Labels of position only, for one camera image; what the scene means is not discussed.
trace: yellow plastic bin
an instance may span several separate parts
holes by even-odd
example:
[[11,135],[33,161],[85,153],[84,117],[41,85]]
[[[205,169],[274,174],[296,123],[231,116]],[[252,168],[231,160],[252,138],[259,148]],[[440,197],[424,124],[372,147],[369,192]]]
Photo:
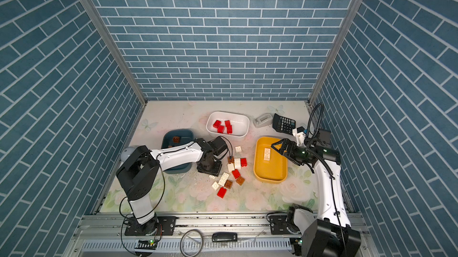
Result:
[[[270,146],[280,141],[278,138],[261,137],[256,142],[254,173],[258,180],[268,183],[281,183],[288,177],[288,160]],[[264,149],[269,148],[270,160],[264,160]]]

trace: dark blue plastic bin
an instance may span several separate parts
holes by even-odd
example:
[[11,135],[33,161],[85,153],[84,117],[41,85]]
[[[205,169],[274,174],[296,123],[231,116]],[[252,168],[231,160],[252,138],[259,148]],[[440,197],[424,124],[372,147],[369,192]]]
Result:
[[[180,137],[179,143],[174,143],[173,137],[178,136]],[[187,144],[194,140],[194,134],[189,129],[180,129],[180,130],[172,130],[165,134],[164,139],[162,140],[161,149],[166,149],[169,146],[176,147]],[[181,164],[176,167],[170,168],[165,170],[164,172],[168,174],[182,174],[189,171],[192,167],[192,163]]]

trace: white plastic bin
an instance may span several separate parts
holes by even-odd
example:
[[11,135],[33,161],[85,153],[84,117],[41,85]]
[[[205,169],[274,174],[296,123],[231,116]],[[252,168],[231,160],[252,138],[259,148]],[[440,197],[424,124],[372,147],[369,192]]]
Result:
[[[224,126],[224,132],[218,133],[217,128],[213,127],[216,120],[220,120]],[[227,134],[227,128],[224,124],[226,120],[229,120],[232,125],[232,134]],[[207,131],[211,136],[223,136],[228,139],[241,141],[248,134],[248,127],[250,126],[250,119],[242,114],[228,113],[216,111],[213,112],[207,121]]]

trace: black calculator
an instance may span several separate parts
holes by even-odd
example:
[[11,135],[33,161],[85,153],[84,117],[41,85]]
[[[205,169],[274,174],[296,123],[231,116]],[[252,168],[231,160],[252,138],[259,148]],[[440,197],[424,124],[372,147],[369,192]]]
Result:
[[292,135],[293,129],[296,128],[296,121],[275,114],[273,115],[272,128],[277,132]]

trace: table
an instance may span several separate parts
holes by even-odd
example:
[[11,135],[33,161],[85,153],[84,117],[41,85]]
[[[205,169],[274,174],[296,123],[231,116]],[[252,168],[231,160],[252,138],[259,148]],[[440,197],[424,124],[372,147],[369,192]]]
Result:
[[[250,128],[243,141],[230,139],[232,146],[242,146],[239,157],[245,157],[248,166],[240,171],[245,182],[242,186],[234,181],[232,188],[221,199],[211,187],[227,170],[227,159],[223,159],[220,175],[215,180],[209,175],[197,172],[196,164],[187,173],[167,174],[165,193],[156,208],[157,212],[211,212],[211,211],[266,211],[288,209],[291,203],[318,209],[317,181],[307,166],[296,166],[288,161],[288,178],[280,184],[263,183],[253,172],[256,141],[263,136],[279,139],[294,137],[276,132],[271,126],[255,128],[253,119],[263,113],[278,113],[296,121],[297,127],[307,128],[309,114],[303,101],[150,101],[145,107],[130,146],[146,145],[159,149],[163,136],[174,129],[191,129],[195,138],[211,140],[205,126],[214,111],[244,114],[250,118]],[[149,196],[156,205],[163,190],[162,175],[154,181]],[[125,193],[115,178],[111,184],[101,212],[117,212]],[[123,212],[131,211],[128,202],[121,207]]]

